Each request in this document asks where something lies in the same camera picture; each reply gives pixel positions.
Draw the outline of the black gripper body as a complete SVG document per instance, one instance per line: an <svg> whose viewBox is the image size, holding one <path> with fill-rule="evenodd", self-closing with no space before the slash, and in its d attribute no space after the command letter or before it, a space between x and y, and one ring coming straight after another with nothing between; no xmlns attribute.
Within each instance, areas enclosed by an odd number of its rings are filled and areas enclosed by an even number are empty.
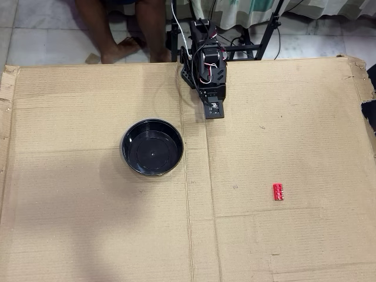
<svg viewBox="0 0 376 282"><path fill-rule="evenodd" d="M211 98L214 100L224 101L226 98L226 84L198 85L196 88L199 98L202 102L209 102Z"/></svg>

